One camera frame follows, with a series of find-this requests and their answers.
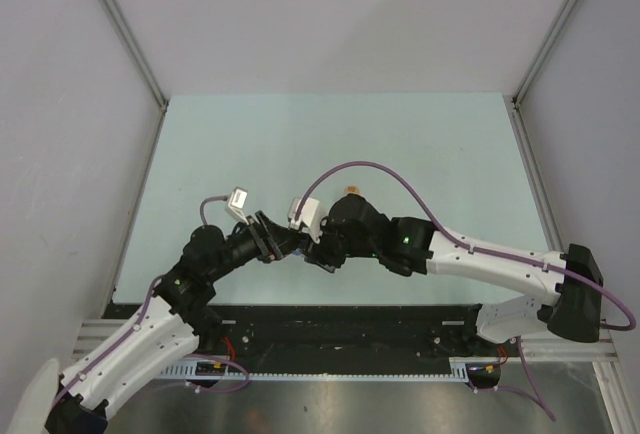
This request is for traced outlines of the clear pill bottle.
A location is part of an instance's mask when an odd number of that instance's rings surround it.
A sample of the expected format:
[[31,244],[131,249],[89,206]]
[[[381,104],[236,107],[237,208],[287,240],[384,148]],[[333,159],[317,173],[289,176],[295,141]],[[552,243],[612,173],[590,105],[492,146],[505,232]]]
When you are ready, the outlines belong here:
[[344,194],[345,195],[357,195],[357,196],[360,196],[361,192],[360,192],[360,189],[357,186],[349,185],[344,189]]

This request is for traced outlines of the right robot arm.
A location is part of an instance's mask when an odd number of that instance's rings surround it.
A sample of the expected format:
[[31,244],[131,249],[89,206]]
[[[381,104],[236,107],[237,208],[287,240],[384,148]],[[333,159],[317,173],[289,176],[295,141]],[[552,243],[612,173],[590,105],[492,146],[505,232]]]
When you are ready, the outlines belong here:
[[348,194],[329,210],[295,199],[289,225],[308,234],[305,260],[333,272],[349,258],[371,258],[387,270],[460,276],[517,292],[517,297],[473,308],[461,330],[463,347],[484,355],[511,338],[542,332],[578,343],[600,338],[603,278],[590,249],[565,252],[507,250],[476,240],[450,241],[431,221],[388,218],[365,198]]

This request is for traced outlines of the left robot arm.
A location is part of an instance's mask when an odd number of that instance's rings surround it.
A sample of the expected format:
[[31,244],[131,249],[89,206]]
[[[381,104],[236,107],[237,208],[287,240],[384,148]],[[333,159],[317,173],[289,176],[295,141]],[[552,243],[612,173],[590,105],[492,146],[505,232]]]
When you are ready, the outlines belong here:
[[279,261],[305,237],[262,212],[229,235],[214,225],[195,229],[177,263],[151,282],[135,313],[60,375],[46,431],[102,433],[165,368],[195,351],[214,351],[221,341],[220,322],[208,308],[215,282],[252,260]]

